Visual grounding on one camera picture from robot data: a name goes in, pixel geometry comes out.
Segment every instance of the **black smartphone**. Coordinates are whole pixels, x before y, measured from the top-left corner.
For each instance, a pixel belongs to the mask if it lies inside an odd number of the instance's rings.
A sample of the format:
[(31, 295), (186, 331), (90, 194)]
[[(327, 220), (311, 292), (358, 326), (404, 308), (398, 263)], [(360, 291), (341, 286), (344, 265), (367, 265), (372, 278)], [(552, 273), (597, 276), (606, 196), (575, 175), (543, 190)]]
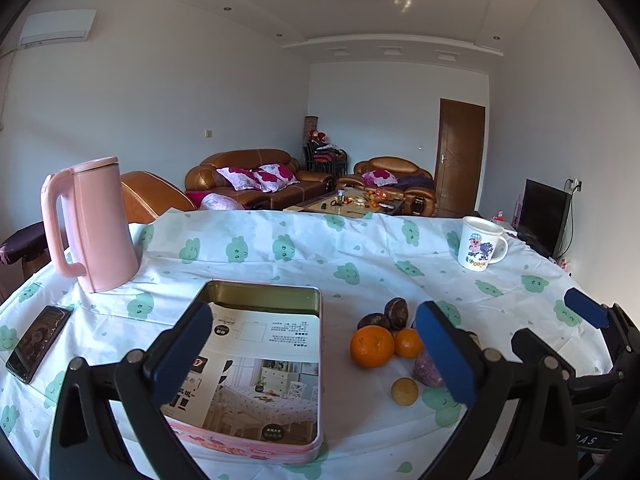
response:
[(18, 341), (6, 362), (6, 369), (29, 384), (69, 316), (71, 311), (66, 308), (47, 305)]

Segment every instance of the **large orange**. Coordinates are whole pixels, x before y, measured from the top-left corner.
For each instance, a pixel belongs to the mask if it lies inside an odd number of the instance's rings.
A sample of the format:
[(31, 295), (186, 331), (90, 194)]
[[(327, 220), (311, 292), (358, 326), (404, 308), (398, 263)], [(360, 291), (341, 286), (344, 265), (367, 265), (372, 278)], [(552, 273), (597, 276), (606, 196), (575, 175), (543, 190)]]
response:
[(394, 338), (386, 328), (363, 326), (351, 338), (351, 358), (365, 368), (385, 365), (394, 355)]
[(418, 331), (415, 328), (403, 328), (395, 337), (396, 355), (411, 359), (418, 355), (424, 348)]

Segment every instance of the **brown leather sofa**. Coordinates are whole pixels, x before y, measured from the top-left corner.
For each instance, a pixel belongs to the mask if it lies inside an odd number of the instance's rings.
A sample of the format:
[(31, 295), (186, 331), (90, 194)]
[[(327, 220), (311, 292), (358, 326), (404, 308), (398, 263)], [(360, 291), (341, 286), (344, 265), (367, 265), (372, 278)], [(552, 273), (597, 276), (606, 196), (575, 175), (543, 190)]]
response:
[[(242, 168), (256, 170), (265, 164), (285, 164), (300, 182), (273, 193), (264, 193), (257, 189), (236, 191), (220, 175), (216, 168)], [(333, 177), (329, 173), (315, 173), (300, 170), (298, 161), (282, 150), (235, 150), (216, 153), (203, 160), (199, 166), (191, 168), (184, 177), (187, 191), (210, 190), (229, 196), (247, 209), (281, 210), (291, 205), (320, 196), (331, 189)]]
[(196, 211), (188, 197), (164, 178), (147, 171), (120, 176), (124, 211), (129, 223), (150, 224), (168, 209)]
[(436, 193), (434, 190), (426, 187), (410, 187), (404, 191), (396, 189), (393, 186), (369, 187), (364, 182), (361, 175), (373, 170), (387, 170), (393, 173), (397, 178), (406, 175), (423, 175), (428, 176), (433, 180), (429, 171), (416, 166), (411, 161), (397, 156), (377, 156), (357, 163), (353, 167), (354, 173), (340, 177), (336, 183), (335, 189), (343, 189), (345, 187), (356, 187), (359, 189), (384, 189), (391, 193), (392, 196), (404, 197), (404, 205), (402, 206), (403, 215), (433, 215), (436, 206)]

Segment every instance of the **door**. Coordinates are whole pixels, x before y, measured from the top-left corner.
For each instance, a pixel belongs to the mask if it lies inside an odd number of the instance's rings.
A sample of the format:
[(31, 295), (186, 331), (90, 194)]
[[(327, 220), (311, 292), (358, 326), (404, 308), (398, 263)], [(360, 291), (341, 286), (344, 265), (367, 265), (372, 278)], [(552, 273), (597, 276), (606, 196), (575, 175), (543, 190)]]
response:
[(484, 107), (440, 100), (436, 216), (473, 214), (482, 167)]

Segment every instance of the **white air conditioner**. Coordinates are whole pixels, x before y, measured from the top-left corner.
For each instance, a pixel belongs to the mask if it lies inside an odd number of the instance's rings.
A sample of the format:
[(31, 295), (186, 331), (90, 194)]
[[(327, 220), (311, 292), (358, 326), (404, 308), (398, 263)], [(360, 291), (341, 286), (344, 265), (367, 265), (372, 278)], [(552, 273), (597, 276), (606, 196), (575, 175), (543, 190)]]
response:
[(18, 49), (32, 46), (86, 41), (94, 23), (95, 10), (55, 10), (32, 14), (24, 22)]

